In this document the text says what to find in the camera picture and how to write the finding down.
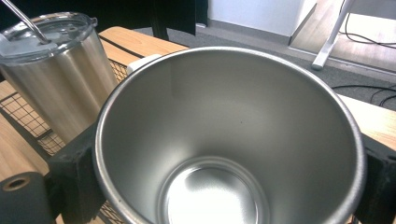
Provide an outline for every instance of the tumbler lid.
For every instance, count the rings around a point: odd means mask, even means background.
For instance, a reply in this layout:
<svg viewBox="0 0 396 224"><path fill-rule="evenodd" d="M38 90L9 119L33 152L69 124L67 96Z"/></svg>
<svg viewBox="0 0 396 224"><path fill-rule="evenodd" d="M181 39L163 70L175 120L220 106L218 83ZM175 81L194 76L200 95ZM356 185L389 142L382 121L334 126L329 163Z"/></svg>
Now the tumbler lid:
<svg viewBox="0 0 396 224"><path fill-rule="evenodd" d="M49 43L43 45L20 22L0 33L0 63L29 63L46 59L84 41L97 24L96 19L76 12L61 12L32 19Z"/></svg>

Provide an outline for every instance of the white furniture leg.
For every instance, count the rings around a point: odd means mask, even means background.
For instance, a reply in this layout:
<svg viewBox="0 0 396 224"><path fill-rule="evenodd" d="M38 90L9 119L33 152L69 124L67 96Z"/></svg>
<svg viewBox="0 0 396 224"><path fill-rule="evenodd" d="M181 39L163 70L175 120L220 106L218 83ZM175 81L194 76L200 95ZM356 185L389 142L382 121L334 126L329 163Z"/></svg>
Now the white furniture leg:
<svg viewBox="0 0 396 224"><path fill-rule="evenodd" d="M343 8L341 9L341 13L338 16L337 22L335 23L334 27L332 28L332 33L330 34L329 38L324 43L323 47L321 48L320 52L317 55L317 58L312 63L311 67L315 70L321 70L324 64L329 58L330 53L332 52L332 47L334 47L336 42L336 37L338 35L338 31L343 24L344 19L347 16L347 13L352 8L352 4L355 0L346 0Z"/></svg>

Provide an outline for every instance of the white wall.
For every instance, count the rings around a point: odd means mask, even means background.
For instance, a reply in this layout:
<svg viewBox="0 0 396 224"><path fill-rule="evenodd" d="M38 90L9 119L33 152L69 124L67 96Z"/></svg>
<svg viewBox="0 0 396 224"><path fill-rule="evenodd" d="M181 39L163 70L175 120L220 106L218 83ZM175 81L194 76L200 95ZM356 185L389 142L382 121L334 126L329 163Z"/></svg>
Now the white wall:
<svg viewBox="0 0 396 224"><path fill-rule="evenodd" d="M209 0L214 21L291 36L317 0Z"/></svg>

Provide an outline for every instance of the stainless steel cup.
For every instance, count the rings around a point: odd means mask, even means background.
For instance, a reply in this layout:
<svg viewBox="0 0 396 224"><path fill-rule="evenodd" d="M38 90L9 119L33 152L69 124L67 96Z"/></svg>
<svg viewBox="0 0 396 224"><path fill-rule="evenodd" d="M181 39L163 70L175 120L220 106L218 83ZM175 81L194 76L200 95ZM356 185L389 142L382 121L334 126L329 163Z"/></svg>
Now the stainless steel cup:
<svg viewBox="0 0 396 224"><path fill-rule="evenodd" d="M0 70L38 115L66 143L97 118L116 87L96 20L80 13L32 19L50 40L39 43L19 23L0 34Z"/></svg>
<svg viewBox="0 0 396 224"><path fill-rule="evenodd" d="M127 77L94 159L131 223L345 223L366 172L359 128L326 84L233 48L180 51Z"/></svg>

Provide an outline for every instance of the metal straw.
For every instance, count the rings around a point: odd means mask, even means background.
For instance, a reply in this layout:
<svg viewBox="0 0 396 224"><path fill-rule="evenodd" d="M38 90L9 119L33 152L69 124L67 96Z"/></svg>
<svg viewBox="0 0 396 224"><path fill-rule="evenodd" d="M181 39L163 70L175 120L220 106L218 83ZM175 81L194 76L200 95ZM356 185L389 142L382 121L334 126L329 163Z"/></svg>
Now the metal straw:
<svg viewBox="0 0 396 224"><path fill-rule="evenodd" d="M9 7L9 9L12 10L12 12L14 12L15 15L17 15L21 21L23 21L27 27L29 27L29 29L31 29L33 31L33 33L35 33L35 36L37 36L38 40L40 41L41 44L48 44L50 41L43 35L43 33L41 33L41 31L38 29L38 27L32 23L29 18L26 17L25 14L23 14L23 12L21 12L17 7L15 7L14 4L12 4L10 1L8 0L2 0L2 2Z"/></svg>

